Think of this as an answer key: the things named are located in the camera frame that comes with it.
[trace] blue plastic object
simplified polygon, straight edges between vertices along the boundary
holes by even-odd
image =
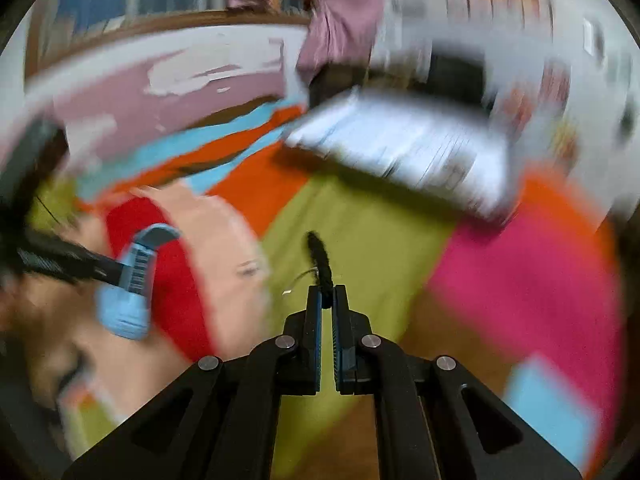
[[[98,320],[107,330],[127,339],[146,336],[158,248],[179,236],[167,224],[150,225],[134,236],[118,259],[127,266],[119,285],[103,284],[96,292]]]

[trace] triangular cutout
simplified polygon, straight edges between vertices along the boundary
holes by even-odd
[[[482,448],[488,454],[500,453],[503,449],[522,441],[522,433],[492,405],[485,402],[471,387],[462,389],[462,398],[473,420]]]
[[[152,453],[163,454],[169,448],[180,421],[193,397],[193,390],[185,388],[144,422],[131,435],[131,441]]]

